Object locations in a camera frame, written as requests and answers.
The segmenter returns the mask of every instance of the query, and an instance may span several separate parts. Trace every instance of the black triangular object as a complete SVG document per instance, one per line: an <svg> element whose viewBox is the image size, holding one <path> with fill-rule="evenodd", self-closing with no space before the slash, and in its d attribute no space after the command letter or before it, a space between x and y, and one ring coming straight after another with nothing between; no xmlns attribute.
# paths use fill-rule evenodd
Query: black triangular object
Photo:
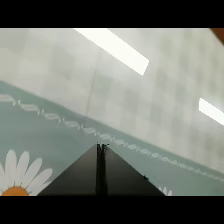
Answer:
<svg viewBox="0 0 224 224"><path fill-rule="evenodd" d="M39 195L163 196L113 150L106 147L102 152L103 163L97 146L93 146Z"/></svg>

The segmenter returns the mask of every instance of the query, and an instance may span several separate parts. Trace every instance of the yellow flower center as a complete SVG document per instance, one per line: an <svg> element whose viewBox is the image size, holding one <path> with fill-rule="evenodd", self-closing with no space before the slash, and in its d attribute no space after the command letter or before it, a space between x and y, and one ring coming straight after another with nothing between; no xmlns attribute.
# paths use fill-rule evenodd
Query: yellow flower center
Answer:
<svg viewBox="0 0 224 224"><path fill-rule="evenodd" d="M28 196L27 191L22 187L11 187L2 196Z"/></svg>

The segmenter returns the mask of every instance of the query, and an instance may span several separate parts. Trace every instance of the flower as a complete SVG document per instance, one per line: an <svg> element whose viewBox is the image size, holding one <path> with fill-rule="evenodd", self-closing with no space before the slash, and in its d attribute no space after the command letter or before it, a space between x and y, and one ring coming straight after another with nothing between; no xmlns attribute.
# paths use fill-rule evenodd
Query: flower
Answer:
<svg viewBox="0 0 224 224"><path fill-rule="evenodd" d="M42 159L36 159L30 167L29 153L23 152L17 164L16 153L9 150L5 161L5 170L0 163L0 195L36 196L51 182L46 182L53 170L46 169L38 173Z"/></svg>
<svg viewBox="0 0 224 224"><path fill-rule="evenodd" d="M159 190L162 191L166 196L172 196L172 191L167 192L166 187L164 187L163 190L161 187L159 187Z"/></svg>

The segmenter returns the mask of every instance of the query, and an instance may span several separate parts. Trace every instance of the gingham pattern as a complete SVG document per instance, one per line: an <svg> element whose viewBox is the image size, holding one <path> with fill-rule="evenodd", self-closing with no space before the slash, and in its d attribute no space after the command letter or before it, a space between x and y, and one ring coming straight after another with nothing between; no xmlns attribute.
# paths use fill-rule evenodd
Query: gingham pattern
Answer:
<svg viewBox="0 0 224 224"><path fill-rule="evenodd" d="M1 79L126 134L224 172L224 49L209 29L111 29L149 59L145 75L73 29L1 29Z"/></svg>

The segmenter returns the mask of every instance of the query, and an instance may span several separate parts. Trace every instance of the daisy petal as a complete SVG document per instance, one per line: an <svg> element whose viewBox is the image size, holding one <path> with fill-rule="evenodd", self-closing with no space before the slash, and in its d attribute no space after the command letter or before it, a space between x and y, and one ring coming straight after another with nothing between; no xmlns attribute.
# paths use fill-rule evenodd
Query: daisy petal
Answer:
<svg viewBox="0 0 224 224"><path fill-rule="evenodd" d="M164 189L163 189L163 193L164 193L165 195L167 195L167 189L166 189L166 187L164 187Z"/></svg>
<svg viewBox="0 0 224 224"><path fill-rule="evenodd" d="M5 161L5 180L8 187L13 187L16 175L16 153L14 150L9 150Z"/></svg>
<svg viewBox="0 0 224 224"><path fill-rule="evenodd" d="M33 178L38 173L40 167L42 164L42 159L36 159L28 168L23 180L21 186L24 188L27 188L27 186L30 184L30 182L33 180Z"/></svg>
<svg viewBox="0 0 224 224"><path fill-rule="evenodd" d="M29 196L37 196L44 188L46 188L51 182L46 182L40 187L36 188L33 192L30 193Z"/></svg>
<svg viewBox="0 0 224 224"><path fill-rule="evenodd" d="M0 190L5 191L8 188L5 182L5 174L2 164L0 163Z"/></svg>
<svg viewBox="0 0 224 224"><path fill-rule="evenodd" d="M53 170L52 169L46 169L42 171L38 176L34 178L34 180L31 182L29 187L27 188L28 192L32 192L33 190L40 187L42 184L45 183L46 180L51 176Z"/></svg>
<svg viewBox="0 0 224 224"><path fill-rule="evenodd" d="M15 186L21 185L23 177L26 173L28 164L29 164L29 153L23 152L23 154L20 156L20 159L16 168Z"/></svg>
<svg viewBox="0 0 224 224"><path fill-rule="evenodd" d="M172 196L172 191L169 191L168 196Z"/></svg>

